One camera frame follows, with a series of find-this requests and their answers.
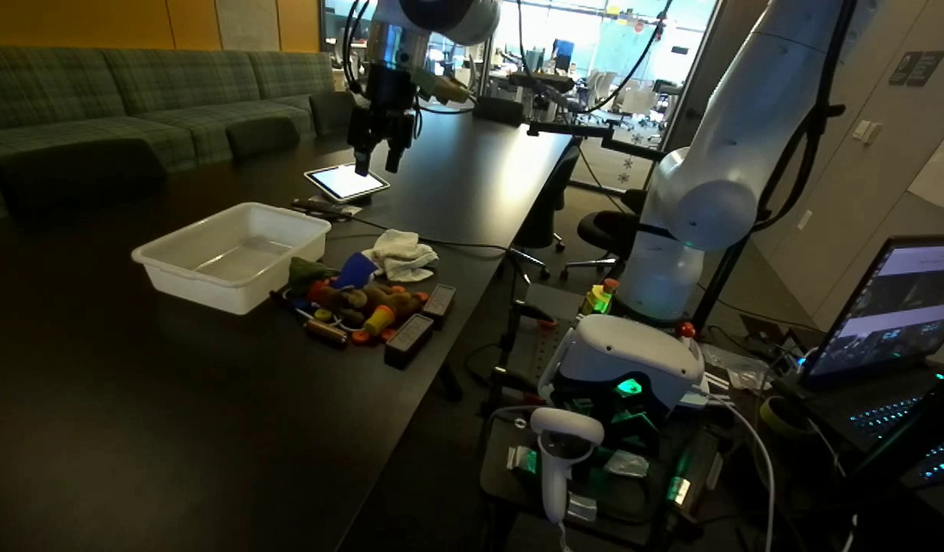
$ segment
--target black table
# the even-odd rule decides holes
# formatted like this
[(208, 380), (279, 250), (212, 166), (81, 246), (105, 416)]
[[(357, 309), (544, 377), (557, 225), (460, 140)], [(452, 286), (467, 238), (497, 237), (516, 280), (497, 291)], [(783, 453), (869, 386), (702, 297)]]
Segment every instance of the black table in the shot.
[[(404, 371), (287, 314), (166, 297), (128, 256), (240, 198), (292, 202), (304, 167), (346, 154), (197, 167), (51, 231), (0, 222), (0, 549), (339, 549), (565, 144), (426, 113), (403, 170), (382, 170), (366, 216), (501, 246), (435, 246), (458, 304)], [(374, 238), (334, 222), (325, 261)]]

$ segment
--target cable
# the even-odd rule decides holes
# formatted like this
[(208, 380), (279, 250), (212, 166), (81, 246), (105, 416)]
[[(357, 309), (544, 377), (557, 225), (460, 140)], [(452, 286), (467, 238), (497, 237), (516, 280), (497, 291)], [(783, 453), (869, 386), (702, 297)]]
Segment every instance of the cable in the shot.
[[(832, 34), (829, 54), (825, 54), (825, 63), (821, 63), (816, 104), (811, 108), (811, 113), (800, 125), (807, 131), (807, 146), (804, 146), (804, 159), (800, 159), (800, 167), (798, 167), (798, 181), (794, 181), (789, 198), (785, 198), (785, 204), (774, 216), (754, 222), (754, 231), (768, 231), (775, 221), (783, 221), (800, 202), (800, 197), (811, 184), (811, 175), (813, 175), (813, 166), (816, 166), (816, 157), (819, 157), (819, 140), (821, 140), (829, 116), (832, 116), (832, 87), (835, 87), (838, 61), (839, 61), (839, 53), (843, 53), (843, 38), (846, 38), (855, 2), (859, 0), (843, 0), (843, 7), (839, 7), (838, 28)], [(783, 157), (789, 159), (794, 154), (794, 146), (798, 146), (798, 135), (789, 140)]]
[(768, 459), (768, 477), (769, 477), (768, 552), (774, 552), (774, 544), (775, 544), (775, 463), (774, 463), (774, 453), (769, 453), (768, 440), (759, 439), (759, 431), (754, 429), (754, 423), (732, 400), (719, 400), (719, 403), (724, 403), (731, 413), (738, 416), (738, 423), (750, 431), (759, 455)]
[(660, 12), (657, 21), (652, 21), (652, 34), (650, 34), (643, 53), (635, 59), (635, 63), (631, 63), (630, 74), (619, 80), (619, 85), (616, 85), (610, 94), (603, 94), (602, 102), (594, 102), (592, 108), (584, 108), (584, 109), (581, 109), (581, 108), (571, 104), (561, 93), (544, 85), (544, 82), (535, 77), (535, 68), (528, 63), (528, 47), (523, 47), (523, 0), (516, 0), (516, 7), (518, 7), (518, 50), (522, 50), (522, 68), (523, 68), (528, 80), (535, 82), (535, 87), (544, 93), (544, 97), (553, 97), (555, 104), (565, 104), (565, 108), (573, 109), (573, 113), (594, 113), (594, 109), (602, 109), (607, 102), (614, 102), (614, 97), (630, 85), (630, 80), (639, 74), (639, 68), (650, 59), (652, 47), (660, 43), (660, 34), (662, 34), (662, 28), (665, 28), (665, 17), (670, 17), (673, 2), (676, 2), (676, 0), (665, 0), (662, 12)]
[(343, 77), (346, 77), (346, 85), (354, 93), (363, 93), (359, 80), (357, 80), (357, 69), (354, 69), (354, 35), (357, 35), (357, 28), (366, 15), (372, 0), (354, 0), (349, 2), (349, 12), (346, 12), (346, 21), (343, 21)]
[(665, 28), (665, 17), (670, 17), (670, 10), (673, 10), (676, 0), (665, 0), (662, 12), (657, 15), (657, 28), (652, 28), (652, 35), (646, 38), (643, 53), (635, 59), (631, 69), (619, 80), (619, 85), (602, 97), (594, 108), (590, 108), (586, 113), (592, 109), (602, 109), (607, 102), (614, 102), (626, 85), (630, 80), (635, 77), (635, 69), (650, 59), (652, 47), (660, 43), (660, 34)]
[(813, 419), (807, 416), (811, 429), (819, 435), (819, 440), (832, 449), (832, 459), (835, 459), (835, 469), (839, 473), (839, 477), (846, 477), (846, 466), (839, 459), (839, 449), (835, 448), (835, 440), (829, 439), (829, 431)]
[[(581, 146), (581, 159), (584, 159), (586, 170), (592, 175), (594, 188), (598, 188), (598, 189), (607, 189), (607, 188), (602, 184), (602, 176), (594, 175), (594, 166), (590, 163), (590, 157), (586, 157), (584, 146)], [(607, 197), (607, 198), (614, 202), (616, 212), (631, 212), (631, 209), (626, 209), (626, 202), (624, 202), (619, 197)]]
[(846, 534), (843, 552), (851, 552), (851, 538), (859, 535), (859, 527), (861, 527), (861, 516), (850, 516), (850, 534)]
[(565, 521), (557, 521), (557, 534), (561, 534), (561, 552), (571, 552), (568, 525)]

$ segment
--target green sofa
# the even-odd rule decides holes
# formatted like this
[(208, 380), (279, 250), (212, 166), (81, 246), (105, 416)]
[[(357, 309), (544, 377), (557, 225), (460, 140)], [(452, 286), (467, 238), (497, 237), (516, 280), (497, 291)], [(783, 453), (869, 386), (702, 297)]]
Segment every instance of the green sofa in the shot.
[(181, 50), (0, 50), (0, 157), (143, 138), (166, 167), (231, 159), (228, 127), (292, 116), (300, 144), (315, 127), (315, 97), (334, 94), (329, 54)]

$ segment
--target white plastic tray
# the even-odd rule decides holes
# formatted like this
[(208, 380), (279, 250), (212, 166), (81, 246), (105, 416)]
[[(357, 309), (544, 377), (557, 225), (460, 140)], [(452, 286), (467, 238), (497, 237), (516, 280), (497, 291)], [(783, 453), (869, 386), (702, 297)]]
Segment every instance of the white plastic tray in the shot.
[(292, 256), (325, 255), (329, 221), (263, 202), (240, 202), (143, 241), (132, 256), (157, 291), (245, 314), (287, 283)]

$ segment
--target monitor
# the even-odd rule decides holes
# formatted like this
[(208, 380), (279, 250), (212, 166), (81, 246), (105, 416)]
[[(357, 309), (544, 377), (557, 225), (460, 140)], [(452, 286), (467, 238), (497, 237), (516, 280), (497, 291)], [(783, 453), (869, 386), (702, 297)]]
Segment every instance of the monitor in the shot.
[(944, 237), (888, 238), (800, 380), (819, 386), (920, 367), (940, 342)]

